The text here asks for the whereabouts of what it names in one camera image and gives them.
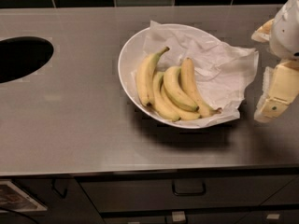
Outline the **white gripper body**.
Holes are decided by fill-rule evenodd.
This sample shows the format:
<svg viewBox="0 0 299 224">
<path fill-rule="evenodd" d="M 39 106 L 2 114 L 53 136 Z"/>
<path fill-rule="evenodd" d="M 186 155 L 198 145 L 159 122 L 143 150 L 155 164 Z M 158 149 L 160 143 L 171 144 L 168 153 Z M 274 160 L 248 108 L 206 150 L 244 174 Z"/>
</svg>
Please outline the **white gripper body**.
<svg viewBox="0 0 299 224">
<path fill-rule="evenodd" d="M 275 16 L 269 46 L 281 59 L 299 59 L 299 0 L 288 0 Z"/>
</svg>

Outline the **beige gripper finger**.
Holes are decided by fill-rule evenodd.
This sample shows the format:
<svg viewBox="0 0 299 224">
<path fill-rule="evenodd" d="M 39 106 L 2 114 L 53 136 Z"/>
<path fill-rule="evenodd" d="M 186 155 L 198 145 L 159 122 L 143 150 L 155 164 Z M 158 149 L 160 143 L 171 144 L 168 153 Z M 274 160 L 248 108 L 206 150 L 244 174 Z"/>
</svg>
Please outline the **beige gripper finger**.
<svg viewBox="0 0 299 224">
<path fill-rule="evenodd" d="M 256 106 L 254 119 L 266 123 L 278 118 L 299 94 L 299 62 L 282 60 L 263 73 L 263 94 Z"/>
<path fill-rule="evenodd" d="M 257 42 L 268 42 L 270 38 L 270 32 L 274 20 L 269 20 L 260 26 L 251 36 L 251 39 Z"/>
</svg>

